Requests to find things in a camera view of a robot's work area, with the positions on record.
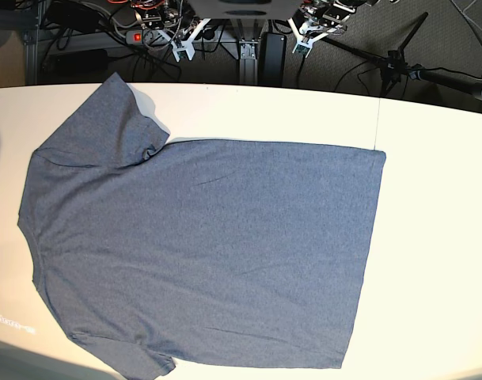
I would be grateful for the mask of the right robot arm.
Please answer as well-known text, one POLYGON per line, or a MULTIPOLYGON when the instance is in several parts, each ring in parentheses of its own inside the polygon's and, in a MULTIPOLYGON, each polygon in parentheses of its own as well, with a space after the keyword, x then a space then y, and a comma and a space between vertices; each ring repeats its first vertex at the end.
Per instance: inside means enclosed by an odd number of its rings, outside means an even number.
POLYGON ((187 1, 129 1, 143 29, 181 30, 196 25, 199 20, 187 1))

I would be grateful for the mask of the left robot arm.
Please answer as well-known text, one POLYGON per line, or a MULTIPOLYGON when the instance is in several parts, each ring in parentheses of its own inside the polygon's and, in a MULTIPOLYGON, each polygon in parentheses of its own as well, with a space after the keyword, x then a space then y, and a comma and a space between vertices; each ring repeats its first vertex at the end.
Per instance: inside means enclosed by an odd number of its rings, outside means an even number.
POLYGON ((306 25, 306 32, 333 33, 345 29, 345 22, 354 15, 361 6, 376 6, 378 0, 338 0, 338 1, 304 1, 300 11, 306 25))

